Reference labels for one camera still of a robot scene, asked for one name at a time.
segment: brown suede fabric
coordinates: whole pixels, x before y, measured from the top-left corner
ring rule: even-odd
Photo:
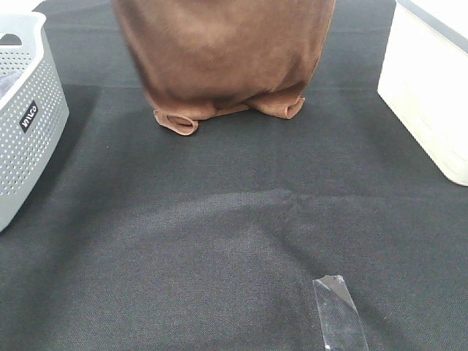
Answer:
[[[335,0],[112,0],[156,120],[181,135],[254,108],[292,118]]]

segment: black cloth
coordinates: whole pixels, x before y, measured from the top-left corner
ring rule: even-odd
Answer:
[[[0,350],[324,350],[325,274],[370,350],[468,350],[468,189],[376,92],[394,6],[337,2],[293,120],[246,111],[181,137],[153,119],[107,1],[41,5],[71,113],[0,234]]]

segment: basket handle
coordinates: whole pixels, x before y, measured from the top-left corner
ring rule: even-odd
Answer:
[[[0,13],[0,33],[14,34],[20,38],[22,50],[35,53],[43,50],[42,27],[44,23],[45,16],[38,12]]]

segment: black tablecloth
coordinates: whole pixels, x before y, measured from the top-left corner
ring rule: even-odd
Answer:
[[[468,350],[468,190],[376,92],[394,6],[338,0],[293,120],[181,137],[107,1],[41,5],[71,113],[0,234],[0,350],[324,350],[326,274],[370,350]]]

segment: basket label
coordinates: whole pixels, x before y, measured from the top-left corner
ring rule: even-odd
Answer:
[[[32,100],[31,105],[29,106],[28,110],[22,117],[20,121],[20,126],[23,132],[27,132],[29,127],[32,124],[32,121],[36,118],[37,113],[39,112],[39,108],[37,108],[36,102]]]

